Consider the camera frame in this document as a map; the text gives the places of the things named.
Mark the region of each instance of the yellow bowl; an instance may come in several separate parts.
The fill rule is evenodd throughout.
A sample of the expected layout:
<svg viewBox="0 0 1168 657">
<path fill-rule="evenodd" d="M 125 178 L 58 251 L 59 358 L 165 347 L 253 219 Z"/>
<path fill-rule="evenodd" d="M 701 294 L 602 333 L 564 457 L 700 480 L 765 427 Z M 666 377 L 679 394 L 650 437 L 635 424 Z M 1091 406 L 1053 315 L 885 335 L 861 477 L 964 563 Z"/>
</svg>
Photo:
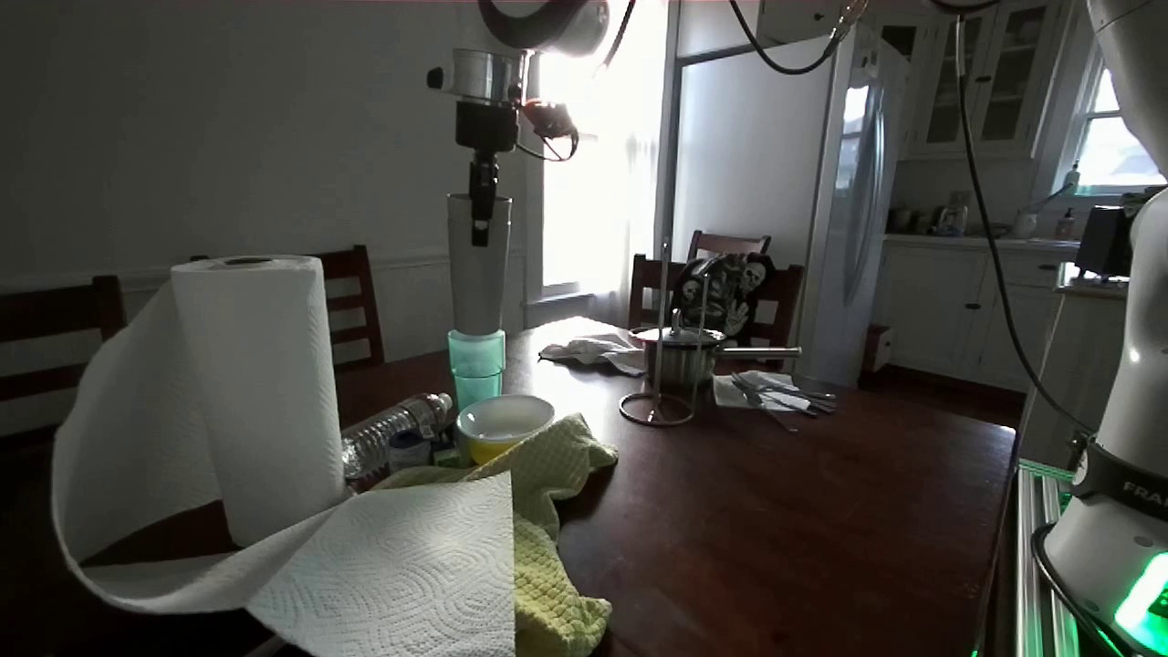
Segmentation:
<svg viewBox="0 0 1168 657">
<path fill-rule="evenodd" d="M 458 414 L 456 426 L 466 436 L 471 458 L 482 465 L 543 429 L 556 409 L 533 395 L 500 395 L 471 404 Z"/>
</svg>

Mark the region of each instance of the plastic water bottle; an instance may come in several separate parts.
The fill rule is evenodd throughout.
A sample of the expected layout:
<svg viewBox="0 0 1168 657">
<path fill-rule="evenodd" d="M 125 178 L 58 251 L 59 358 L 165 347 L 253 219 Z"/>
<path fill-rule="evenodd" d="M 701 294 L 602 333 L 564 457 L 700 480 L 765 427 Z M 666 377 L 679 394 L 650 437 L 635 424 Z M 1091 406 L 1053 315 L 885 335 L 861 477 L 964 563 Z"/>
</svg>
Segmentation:
<svg viewBox="0 0 1168 657">
<path fill-rule="evenodd" d="M 438 429 L 452 419 L 446 393 L 413 395 L 341 431 L 345 478 L 360 479 L 389 463 L 389 441 L 403 431 Z"/>
</svg>

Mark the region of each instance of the dark wood tabletop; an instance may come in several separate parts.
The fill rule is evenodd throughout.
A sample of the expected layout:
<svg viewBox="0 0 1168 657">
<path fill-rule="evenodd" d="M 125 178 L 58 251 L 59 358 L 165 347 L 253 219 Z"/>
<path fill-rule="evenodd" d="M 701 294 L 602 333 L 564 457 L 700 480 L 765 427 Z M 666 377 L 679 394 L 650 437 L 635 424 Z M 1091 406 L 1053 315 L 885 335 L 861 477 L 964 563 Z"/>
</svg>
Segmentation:
<svg viewBox="0 0 1168 657">
<path fill-rule="evenodd" d="M 582 413 L 620 451 L 559 504 L 569 576 L 613 606 L 598 655 L 971 653 L 1013 429 L 861 390 L 840 392 L 832 416 L 787 414 L 798 434 L 710 400 L 681 427 L 642 427 L 617 409 L 641 379 L 538 360 L 548 344 L 613 331 L 573 318 L 513 336 L 503 379 L 506 393 Z M 453 393 L 453 381 L 433 353 L 346 373 L 336 390 L 349 424 L 418 392 Z M 221 548 L 225 531 L 206 526 L 221 510 L 199 512 L 199 537 L 188 513 L 103 560 Z"/>
</svg>

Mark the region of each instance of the green light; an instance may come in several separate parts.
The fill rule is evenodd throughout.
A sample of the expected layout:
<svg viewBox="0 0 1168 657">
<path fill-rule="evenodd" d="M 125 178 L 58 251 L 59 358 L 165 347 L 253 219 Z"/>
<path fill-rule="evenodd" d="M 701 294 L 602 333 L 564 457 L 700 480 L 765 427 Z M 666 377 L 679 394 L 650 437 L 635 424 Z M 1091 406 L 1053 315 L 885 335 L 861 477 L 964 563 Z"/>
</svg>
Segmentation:
<svg viewBox="0 0 1168 657">
<path fill-rule="evenodd" d="M 1164 588 L 1168 587 L 1168 553 L 1161 552 L 1148 561 L 1140 579 L 1135 580 L 1127 597 L 1115 610 L 1115 624 L 1124 628 L 1132 638 L 1156 651 L 1168 655 L 1168 618 L 1160 610 Z"/>
</svg>

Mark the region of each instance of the green towel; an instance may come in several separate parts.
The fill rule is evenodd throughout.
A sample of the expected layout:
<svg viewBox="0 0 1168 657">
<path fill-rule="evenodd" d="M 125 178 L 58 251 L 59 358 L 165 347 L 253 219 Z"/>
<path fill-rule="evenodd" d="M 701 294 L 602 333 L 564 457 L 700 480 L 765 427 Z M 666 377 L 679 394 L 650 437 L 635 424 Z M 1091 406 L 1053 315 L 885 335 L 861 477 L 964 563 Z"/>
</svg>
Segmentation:
<svg viewBox="0 0 1168 657">
<path fill-rule="evenodd" d="M 375 489 L 473 482 L 510 470 L 515 516 L 515 651 L 520 657 L 585 657 L 609 624 L 612 604 L 576 590 L 556 553 L 555 499 L 575 497 L 589 475 L 617 462 L 579 414 L 565 417 L 472 470 L 411 468 Z"/>
</svg>

